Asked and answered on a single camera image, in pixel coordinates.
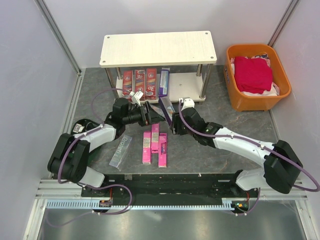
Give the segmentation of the white RiO toothpaste box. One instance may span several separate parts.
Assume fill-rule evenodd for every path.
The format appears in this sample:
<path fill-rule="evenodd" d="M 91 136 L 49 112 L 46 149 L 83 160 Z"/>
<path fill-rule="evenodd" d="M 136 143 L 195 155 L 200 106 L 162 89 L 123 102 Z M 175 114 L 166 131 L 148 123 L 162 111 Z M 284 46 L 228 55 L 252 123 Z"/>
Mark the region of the white RiO toothpaste box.
<path fill-rule="evenodd" d="M 159 103 L 160 108 L 162 109 L 164 116 L 165 116 L 165 119 L 168 123 L 169 115 L 175 113 L 174 106 L 168 96 L 160 97 L 158 100 L 158 103 Z"/>

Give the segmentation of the purple toothpaste box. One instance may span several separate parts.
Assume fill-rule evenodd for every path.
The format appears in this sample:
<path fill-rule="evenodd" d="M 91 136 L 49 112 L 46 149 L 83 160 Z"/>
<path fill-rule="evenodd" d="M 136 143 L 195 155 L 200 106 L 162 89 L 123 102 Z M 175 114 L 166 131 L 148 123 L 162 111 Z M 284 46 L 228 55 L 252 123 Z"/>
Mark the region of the purple toothpaste box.
<path fill-rule="evenodd" d="M 158 97 L 167 97 L 169 94 L 170 68 L 162 68 L 159 78 Z"/>

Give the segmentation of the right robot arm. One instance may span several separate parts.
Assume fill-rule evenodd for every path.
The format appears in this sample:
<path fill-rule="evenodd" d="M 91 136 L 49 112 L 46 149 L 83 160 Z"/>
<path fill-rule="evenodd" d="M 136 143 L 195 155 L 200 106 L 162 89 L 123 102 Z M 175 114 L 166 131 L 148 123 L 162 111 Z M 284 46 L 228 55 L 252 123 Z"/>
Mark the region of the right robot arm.
<path fill-rule="evenodd" d="M 193 107 L 173 113 L 170 128 L 175 135 L 189 134 L 200 145 L 235 153 L 260 166 L 253 170 L 240 169 L 234 174 L 229 191 L 235 197 L 267 186 L 279 193 L 289 194 L 303 167 L 287 142 L 279 140 L 272 143 L 247 138 L 218 123 L 206 122 Z"/>

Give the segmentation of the silver backed toothpaste box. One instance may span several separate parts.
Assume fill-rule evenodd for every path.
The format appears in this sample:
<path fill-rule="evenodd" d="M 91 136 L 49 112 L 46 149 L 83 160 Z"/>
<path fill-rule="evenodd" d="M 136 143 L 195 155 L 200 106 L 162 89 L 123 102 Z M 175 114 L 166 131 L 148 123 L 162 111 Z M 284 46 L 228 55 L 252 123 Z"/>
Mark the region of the silver backed toothpaste box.
<path fill-rule="evenodd" d="M 145 88 L 146 88 L 146 71 L 144 69 L 136 69 L 134 71 L 134 92 L 142 92 L 140 101 L 145 101 Z"/>

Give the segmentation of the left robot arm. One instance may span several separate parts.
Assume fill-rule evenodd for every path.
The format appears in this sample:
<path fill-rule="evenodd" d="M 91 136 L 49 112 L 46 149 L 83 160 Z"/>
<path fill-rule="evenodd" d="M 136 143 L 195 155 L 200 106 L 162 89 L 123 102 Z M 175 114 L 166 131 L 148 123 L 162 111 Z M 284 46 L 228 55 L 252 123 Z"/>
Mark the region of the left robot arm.
<path fill-rule="evenodd" d="M 126 125 L 138 123 L 141 127 L 158 124 L 165 117 L 151 108 L 148 101 L 132 104 L 125 98 L 115 100 L 112 111 L 101 123 L 77 134 L 62 134 L 49 159 L 47 169 L 57 176 L 59 184 L 72 182 L 92 187 L 99 197 L 106 196 L 110 185 L 105 175 L 88 167 L 90 153 L 102 145 L 118 139 Z"/>

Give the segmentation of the red 3D toothpaste box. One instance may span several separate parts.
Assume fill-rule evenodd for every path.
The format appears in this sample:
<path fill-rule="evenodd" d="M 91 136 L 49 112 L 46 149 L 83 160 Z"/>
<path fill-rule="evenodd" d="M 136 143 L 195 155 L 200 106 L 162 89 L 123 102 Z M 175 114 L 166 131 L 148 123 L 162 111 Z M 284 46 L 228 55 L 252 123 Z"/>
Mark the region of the red 3D toothpaste box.
<path fill-rule="evenodd" d="M 145 99 L 156 100 L 156 93 L 157 93 L 157 69 L 148 68 L 146 70 Z"/>

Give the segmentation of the silver red toothpaste box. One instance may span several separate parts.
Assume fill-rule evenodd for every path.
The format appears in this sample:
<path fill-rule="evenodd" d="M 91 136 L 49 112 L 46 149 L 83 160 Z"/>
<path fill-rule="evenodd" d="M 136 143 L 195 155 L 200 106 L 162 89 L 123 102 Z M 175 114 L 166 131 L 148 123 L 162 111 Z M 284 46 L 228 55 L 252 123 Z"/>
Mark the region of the silver red toothpaste box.
<path fill-rule="evenodd" d="M 132 70 L 124 71 L 123 73 L 123 81 L 122 81 L 122 95 L 124 98 L 130 100 L 132 97 L 132 88 L 133 88 L 133 76 L 134 73 Z"/>

